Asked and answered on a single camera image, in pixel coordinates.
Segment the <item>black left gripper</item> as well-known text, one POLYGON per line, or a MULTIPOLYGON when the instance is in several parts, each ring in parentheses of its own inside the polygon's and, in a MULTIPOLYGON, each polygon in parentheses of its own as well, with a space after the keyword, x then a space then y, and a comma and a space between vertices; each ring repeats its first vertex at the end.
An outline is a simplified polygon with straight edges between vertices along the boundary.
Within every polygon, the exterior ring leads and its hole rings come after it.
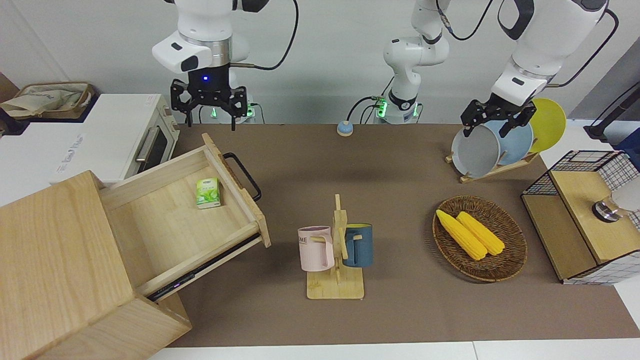
POLYGON ((462 134, 468 138, 475 127, 484 125, 488 120, 506 120, 500 128, 500 137, 505 138, 511 130, 530 123, 536 109, 525 106, 513 104, 496 94, 491 94, 485 103, 471 100, 461 114, 462 134))

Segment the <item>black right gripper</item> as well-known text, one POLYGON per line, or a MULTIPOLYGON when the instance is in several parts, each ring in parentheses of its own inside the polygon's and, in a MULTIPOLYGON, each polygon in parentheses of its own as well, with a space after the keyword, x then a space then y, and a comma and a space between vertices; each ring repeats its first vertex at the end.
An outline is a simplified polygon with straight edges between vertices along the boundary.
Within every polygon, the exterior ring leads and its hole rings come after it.
POLYGON ((188 71, 189 84, 182 80, 171 83, 171 109, 185 114, 187 126, 193 126, 193 110, 198 101, 221 101, 220 108, 231 117, 231 131, 235 132, 238 119, 247 116, 249 109, 246 86, 230 87, 230 65, 203 67, 188 71), (188 92, 190 97, 183 100, 188 92))

